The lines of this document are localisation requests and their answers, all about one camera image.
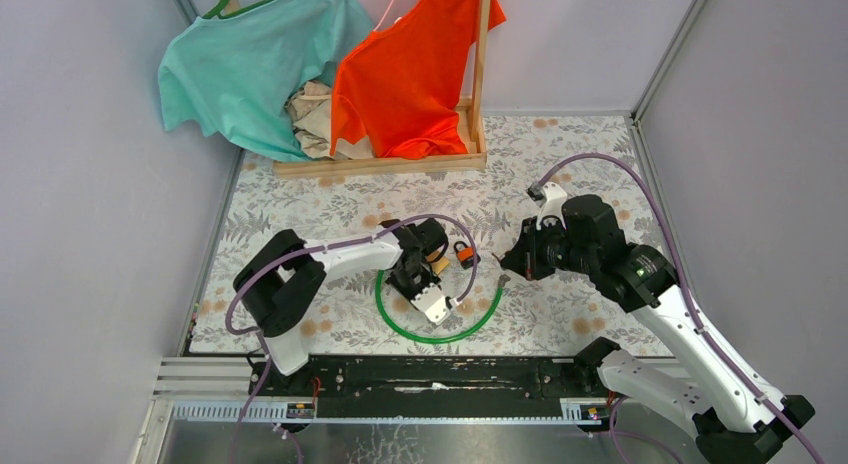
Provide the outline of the brass padlock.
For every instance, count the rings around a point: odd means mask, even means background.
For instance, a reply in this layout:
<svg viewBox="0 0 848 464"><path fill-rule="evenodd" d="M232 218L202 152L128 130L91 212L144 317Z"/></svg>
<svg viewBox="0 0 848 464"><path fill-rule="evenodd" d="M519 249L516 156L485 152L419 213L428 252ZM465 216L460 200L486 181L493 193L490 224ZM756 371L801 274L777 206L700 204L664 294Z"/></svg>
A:
<svg viewBox="0 0 848 464"><path fill-rule="evenodd" d="M427 262L436 275L441 274L450 264L445 251L434 251L427 257Z"/></svg>

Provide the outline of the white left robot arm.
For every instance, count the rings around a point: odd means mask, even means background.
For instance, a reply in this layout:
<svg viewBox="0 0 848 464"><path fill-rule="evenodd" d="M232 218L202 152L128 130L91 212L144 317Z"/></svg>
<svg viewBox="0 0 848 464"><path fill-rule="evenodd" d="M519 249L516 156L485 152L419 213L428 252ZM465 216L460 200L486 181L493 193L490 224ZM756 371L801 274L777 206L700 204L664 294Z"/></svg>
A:
<svg viewBox="0 0 848 464"><path fill-rule="evenodd" d="M307 344L298 327L323 285L352 274L382 270L414 309L442 323L457 301L442 289L428 261L447 243L433 218L388 220L374 235L347 240L305 240L291 229L277 233L236 275L236 301L258 326L274 363L272 382L288 395L309 385Z"/></svg>

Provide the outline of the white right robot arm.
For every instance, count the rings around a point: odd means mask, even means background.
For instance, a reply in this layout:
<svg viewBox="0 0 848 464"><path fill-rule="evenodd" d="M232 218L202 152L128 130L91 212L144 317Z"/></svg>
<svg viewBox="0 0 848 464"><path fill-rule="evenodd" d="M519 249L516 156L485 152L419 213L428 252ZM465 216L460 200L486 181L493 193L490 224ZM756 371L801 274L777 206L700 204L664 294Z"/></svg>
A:
<svg viewBox="0 0 848 464"><path fill-rule="evenodd" d="M574 360L575 386L633 398L689 435L710 463L766 463L814 415L748 364L682 288L657 249L627 242L612 207L597 195L568 197L555 185L529 192L539 205L523 220L502 269L529 281L558 271L585 275L672 352L689 382L655 369L619 344L597 338Z"/></svg>

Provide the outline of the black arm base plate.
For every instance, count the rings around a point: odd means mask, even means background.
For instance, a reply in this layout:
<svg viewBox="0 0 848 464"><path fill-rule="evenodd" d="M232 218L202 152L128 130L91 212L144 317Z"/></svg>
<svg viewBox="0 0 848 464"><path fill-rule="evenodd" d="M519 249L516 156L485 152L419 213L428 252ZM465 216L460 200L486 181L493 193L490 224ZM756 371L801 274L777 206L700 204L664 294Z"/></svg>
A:
<svg viewBox="0 0 848 464"><path fill-rule="evenodd" d="M616 400L570 358L316 355L289 376L261 361L250 367L248 389L261 397L369 413L427 409L441 415L458 408L476 416L568 399L599 405L609 418Z"/></svg>

